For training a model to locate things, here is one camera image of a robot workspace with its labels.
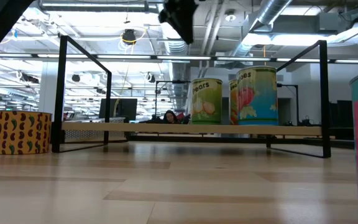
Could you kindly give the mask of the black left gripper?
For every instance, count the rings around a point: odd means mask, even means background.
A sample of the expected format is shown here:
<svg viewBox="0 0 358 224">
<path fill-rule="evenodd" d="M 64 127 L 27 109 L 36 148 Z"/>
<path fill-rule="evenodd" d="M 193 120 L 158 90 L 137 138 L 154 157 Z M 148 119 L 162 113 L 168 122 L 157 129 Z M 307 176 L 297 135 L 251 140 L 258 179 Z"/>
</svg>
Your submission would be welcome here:
<svg viewBox="0 0 358 224">
<path fill-rule="evenodd" d="M 158 19 L 169 23 L 186 44 L 192 44 L 193 16 L 197 8 L 195 0 L 167 0 L 163 3 Z"/>
</svg>

